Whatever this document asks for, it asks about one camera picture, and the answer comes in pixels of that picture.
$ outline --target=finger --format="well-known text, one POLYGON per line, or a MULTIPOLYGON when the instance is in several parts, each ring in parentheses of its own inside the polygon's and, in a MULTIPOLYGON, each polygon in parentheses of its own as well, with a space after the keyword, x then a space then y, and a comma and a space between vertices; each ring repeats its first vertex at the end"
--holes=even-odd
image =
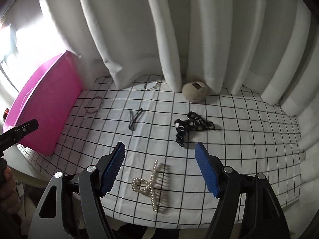
POLYGON ((7 209, 7 213, 12 215, 18 213, 21 208, 21 201, 19 200, 13 207, 7 209))
POLYGON ((10 179, 0 188, 0 199, 5 199, 14 192, 16 188, 16 182, 14 179, 10 179))
POLYGON ((3 174, 6 181, 9 181, 13 178, 12 171, 9 166, 7 166, 7 168, 4 170, 3 174))
POLYGON ((9 197, 0 201, 0 208, 2 211, 14 207, 19 202, 19 196, 14 191, 9 197))

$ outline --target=white tablecloth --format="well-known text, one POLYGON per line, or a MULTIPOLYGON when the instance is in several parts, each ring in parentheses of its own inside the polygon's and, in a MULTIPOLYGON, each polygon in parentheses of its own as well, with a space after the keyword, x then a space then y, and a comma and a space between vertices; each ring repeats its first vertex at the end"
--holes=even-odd
MULTIPOLYGON (((99 107, 95 99, 89 111, 99 107)), ((265 104, 259 94, 242 87, 238 96, 223 88, 219 95, 207 95, 201 104, 191 104, 170 91, 162 76, 143 76, 134 85, 117 90, 111 77, 99 78, 94 88, 83 91, 76 101, 52 156, 43 157, 18 146, 28 161, 51 177, 82 171, 111 153, 118 141, 125 144, 126 157, 110 193, 101 199, 106 215, 124 222, 160 228, 208 227, 218 200, 208 193, 194 155, 196 142, 239 173, 263 172, 282 206, 299 196, 300 138, 296 118, 285 115, 277 105, 265 104), (148 80, 160 85, 144 90, 148 80), (86 113, 88 101, 101 96, 102 107, 86 113), (130 110, 144 112, 129 130, 130 110), (175 141, 176 119, 187 119, 189 111, 213 121, 219 131, 191 132, 185 148, 175 141), (150 178, 154 161, 159 162, 155 191, 159 211, 153 212, 150 198, 135 193, 135 177, 150 178)), ((245 199, 240 198, 236 221, 242 219, 245 199)))

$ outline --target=silver ring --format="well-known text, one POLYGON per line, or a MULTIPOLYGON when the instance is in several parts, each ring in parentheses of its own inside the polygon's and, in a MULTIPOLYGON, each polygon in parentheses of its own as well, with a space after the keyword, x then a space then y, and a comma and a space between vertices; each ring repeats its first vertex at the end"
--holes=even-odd
POLYGON ((147 81, 147 83, 144 85, 144 90, 146 90, 146 91, 154 90, 155 87, 158 86, 158 85, 159 85, 159 83, 158 83, 158 81, 156 81, 156 80, 147 81), (147 84, 148 84, 149 82, 156 82, 156 84, 155 84, 152 88, 147 89, 146 86, 147 86, 147 84))

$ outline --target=metal hair clip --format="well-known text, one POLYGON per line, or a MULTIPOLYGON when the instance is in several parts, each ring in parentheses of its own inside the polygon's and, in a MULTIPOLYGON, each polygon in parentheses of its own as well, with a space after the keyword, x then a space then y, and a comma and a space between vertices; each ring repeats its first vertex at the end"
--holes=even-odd
POLYGON ((142 178, 134 178, 133 181, 132 181, 132 189, 135 192, 141 192, 141 193, 145 193, 147 191, 150 192, 151 203, 152 203, 152 207, 153 207, 153 211, 154 212, 157 211, 156 203, 155 203, 155 196, 154 196, 154 191, 153 191, 153 181, 154 181, 154 177, 155 177, 156 166, 157 166, 157 160, 155 160, 155 162, 154 162, 150 181, 147 181, 147 180, 142 179, 142 178), (142 188, 142 189, 138 189, 137 188, 137 183, 139 183, 139 185, 141 185, 142 183, 145 183, 146 187, 142 188))

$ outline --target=black tool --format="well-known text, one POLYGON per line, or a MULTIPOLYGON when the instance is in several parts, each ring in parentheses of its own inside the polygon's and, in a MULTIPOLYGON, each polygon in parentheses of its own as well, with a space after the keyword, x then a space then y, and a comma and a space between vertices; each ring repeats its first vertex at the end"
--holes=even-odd
MULTIPOLYGON (((3 151, 18 143, 23 137, 37 130, 39 127, 36 119, 30 120, 20 126, 13 127, 0 135, 0 188, 5 183, 4 171, 7 168, 7 161, 2 158, 3 151)), ((0 234, 1 238, 20 238, 20 227, 7 213, 0 211, 0 234)))
POLYGON ((219 202, 205 238, 229 239, 239 196, 246 194, 240 239, 289 239, 289 229, 270 183, 263 173, 239 174, 208 154, 202 142, 195 147, 195 158, 208 191, 219 202))
POLYGON ((118 142, 110 155, 79 174, 56 172, 50 180, 33 216, 29 239, 74 239, 80 235, 73 211, 73 193, 79 193, 86 226, 84 238, 115 239, 103 211, 100 197, 113 186, 125 157, 125 146, 118 142))
MULTIPOLYGON (((0 157, 4 155, 4 150, 18 143, 21 139, 23 139, 23 137, 37 130, 38 127, 38 121, 33 119, 20 126, 13 127, 12 129, 0 135, 0 157)), ((6 168, 7 161, 4 158, 0 158, 0 188, 5 182, 3 172, 6 168)))
POLYGON ((215 125, 212 121, 206 121, 202 116, 195 112, 189 112, 187 114, 187 120, 177 119, 174 121, 176 127, 176 142, 184 147, 185 139, 184 136, 189 131, 204 131, 204 130, 215 130, 215 125))

